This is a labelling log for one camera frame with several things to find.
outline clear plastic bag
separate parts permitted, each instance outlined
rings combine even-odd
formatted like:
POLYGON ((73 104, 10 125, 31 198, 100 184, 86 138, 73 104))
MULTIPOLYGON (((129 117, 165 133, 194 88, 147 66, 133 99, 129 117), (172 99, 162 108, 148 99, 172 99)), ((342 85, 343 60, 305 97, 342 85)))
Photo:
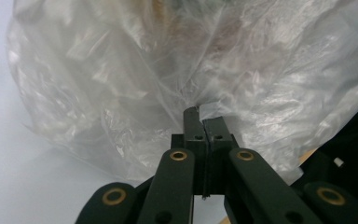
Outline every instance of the clear plastic bag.
POLYGON ((290 183, 358 110, 358 1, 17 0, 8 58, 33 130, 105 171, 151 176, 200 105, 290 183))

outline white background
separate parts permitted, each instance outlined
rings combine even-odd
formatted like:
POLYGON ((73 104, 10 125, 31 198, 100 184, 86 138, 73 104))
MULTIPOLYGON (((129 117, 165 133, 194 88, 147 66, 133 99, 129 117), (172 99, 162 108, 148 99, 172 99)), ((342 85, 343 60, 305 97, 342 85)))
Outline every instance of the white background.
MULTIPOLYGON (((0 0, 0 224, 74 223, 92 193, 115 180, 26 128, 5 49, 12 4, 0 0)), ((194 223, 218 223, 225 215, 222 197, 196 198, 194 223)))

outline black object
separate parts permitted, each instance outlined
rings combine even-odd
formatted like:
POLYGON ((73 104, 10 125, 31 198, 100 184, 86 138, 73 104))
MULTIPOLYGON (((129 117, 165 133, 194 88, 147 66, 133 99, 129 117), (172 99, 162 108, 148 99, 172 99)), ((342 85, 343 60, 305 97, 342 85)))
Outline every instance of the black object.
POLYGON ((211 194, 226 196, 231 223, 340 223, 340 213, 358 217, 358 200, 335 185, 298 185, 298 196, 257 152, 239 148, 223 118, 200 123, 198 109, 191 107, 184 130, 172 135, 172 149, 154 177, 137 188, 100 188, 76 223, 192 223, 193 196, 211 194))

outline crumpled plastic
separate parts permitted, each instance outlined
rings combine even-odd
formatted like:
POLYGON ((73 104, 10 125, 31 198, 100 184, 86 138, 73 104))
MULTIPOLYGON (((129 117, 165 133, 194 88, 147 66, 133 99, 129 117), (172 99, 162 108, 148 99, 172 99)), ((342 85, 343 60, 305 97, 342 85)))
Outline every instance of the crumpled plastic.
POLYGON ((7 36, 34 132, 129 180, 194 105, 287 183, 358 111, 358 1, 17 0, 7 36))

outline brass ring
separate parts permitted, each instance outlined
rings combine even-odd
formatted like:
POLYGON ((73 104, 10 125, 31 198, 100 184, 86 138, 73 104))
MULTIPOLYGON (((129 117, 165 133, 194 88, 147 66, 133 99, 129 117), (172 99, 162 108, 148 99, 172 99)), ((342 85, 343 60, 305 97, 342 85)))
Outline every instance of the brass ring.
POLYGON ((336 192, 333 189, 328 189, 328 188, 318 188, 316 190, 316 192, 318 193, 318 196, 323 199, 325 202, 327 203, 331 203, 333 205, 343 205, 345 204, 345 198, 344 196, 342 196, 340 193, 336 192), (337 198, 336 199, 331 199, 329 197, 326 197, 324 194, 328 192, 328 193, 332 193, 334 194, 337 198))
POLYGON ((119 189, 119 188, 110 189, 103 195, 103 203, 106 204, 106 205, 120 204, 120 203, 122 203, 124 201, 126 196, 127 196, 127 194, 126 194, 126 191, 124 189, 119 189), (120 197, 118 197, 117 199, 114 199, 114 200, 110 200, 109 195, 111 193, 119 193, 120 197))
POLYGON ((174 161, 184 161, 187 158, 187 154, 184 151, 174 151, 170 155, 171 159, 174 161))
POLYGON ((252 159, 255 158, 255 156, 253 155, 252 152, 246 151, 246 150, 238 152, 238 153, 237 153, 237 157, 238 157, 240 160, 243 160, 243 161, 251 161, 252 159))

